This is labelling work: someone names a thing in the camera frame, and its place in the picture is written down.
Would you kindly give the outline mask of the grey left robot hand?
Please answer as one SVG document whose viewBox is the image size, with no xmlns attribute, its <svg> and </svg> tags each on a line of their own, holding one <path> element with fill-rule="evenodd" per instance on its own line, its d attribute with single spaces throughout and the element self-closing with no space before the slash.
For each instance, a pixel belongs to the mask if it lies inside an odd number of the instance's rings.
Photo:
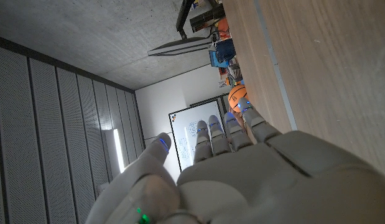
<svg viewBox="0 0 385 224">
<path fill-rule="evenodd" d="M 88 223 L 385 223 L 385 176 L 301 131 L 281 133 L 245 98 L 241 115 L 197 125 L 193 164 L 177 180 L 159 134 L 98 197 Z"/>
</svg>

